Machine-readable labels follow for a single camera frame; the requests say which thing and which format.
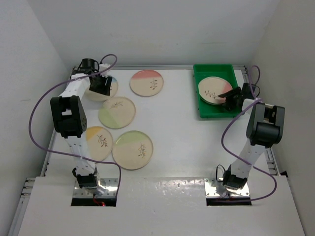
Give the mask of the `cream plate blue section front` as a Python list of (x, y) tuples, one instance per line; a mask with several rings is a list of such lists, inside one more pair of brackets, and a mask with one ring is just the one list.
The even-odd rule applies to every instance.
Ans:
[(218, 103), (211, 103), (211, 102), (206, 101), (206, 100), (203, 99), (202, 97), (200, 97), (200, 99), (201, 99), (203, 102), (205, 102), (205, 103), (207, 103), (207, 104), (209, 104), (209, 105), (213, 105), (213, 106), (223, 106), (223, 104), (224, 104), (224, 103), (220, 103), (220, 104), (218, 104)]

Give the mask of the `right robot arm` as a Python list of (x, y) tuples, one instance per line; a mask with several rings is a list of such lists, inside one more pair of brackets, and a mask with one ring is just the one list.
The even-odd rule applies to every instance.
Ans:
[(223, 107), (232, 111), (241, 108), (250, 113), (246, 129), (247, 141), (236, 156), (236, 160), (224, 171), (224, 186), (230, 189), (242, 189), (248, 181), (249, 173), (259, 156), (273, 145), (278, 144), (284, 131), (285, 107), (268, 105), (258, 100), (255, 95), (256, 85), (244, 83), (219, 95), (224, 98)]

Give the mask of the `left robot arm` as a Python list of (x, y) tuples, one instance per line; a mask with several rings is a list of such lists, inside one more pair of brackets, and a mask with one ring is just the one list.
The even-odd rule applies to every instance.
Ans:
[(81, 189), (93, 194), (105, 191), (100, 186), (100, 177), (93, 161), (88, 160), (89, 150), (86, 140), (88, 127), (81, 99), (87, 89), (105, 96), (110, 95), (112, 78), (100, 73), (99, 63), (94, 59), (82, 59), (73, 69), (71, 82), (64, 92), (50, 100), (55, 130), (61, 134), (74, 154), (73, 175)]

